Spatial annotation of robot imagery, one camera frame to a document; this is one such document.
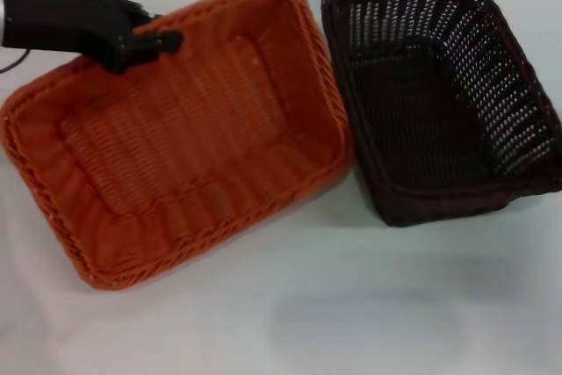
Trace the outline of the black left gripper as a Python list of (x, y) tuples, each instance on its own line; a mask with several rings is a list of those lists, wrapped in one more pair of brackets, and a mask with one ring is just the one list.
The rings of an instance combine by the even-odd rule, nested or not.
[(128, 0), (1, 0), (1, 46), (78, 53), (122, 73), (131, 59), (179, 51), (181, 32), (133, 35), (160, 16)]

